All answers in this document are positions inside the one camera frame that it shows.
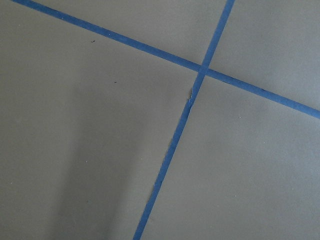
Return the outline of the brown paper table cover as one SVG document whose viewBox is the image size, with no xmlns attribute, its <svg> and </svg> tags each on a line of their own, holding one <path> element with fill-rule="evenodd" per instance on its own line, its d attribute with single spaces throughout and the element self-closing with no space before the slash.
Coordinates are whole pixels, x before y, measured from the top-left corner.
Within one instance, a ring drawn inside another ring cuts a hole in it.
<svg viewBox="0 0 320 240">
<path fill-rule="evenodd" d="M 208 68 L 320 107 L 320 3 L 237 0 Z M 131 240 L 197 71 L 0 3 L 0 237 Z M 320 120 L 205 76 L 144 240 L 317 240 Z"/>
</svg>

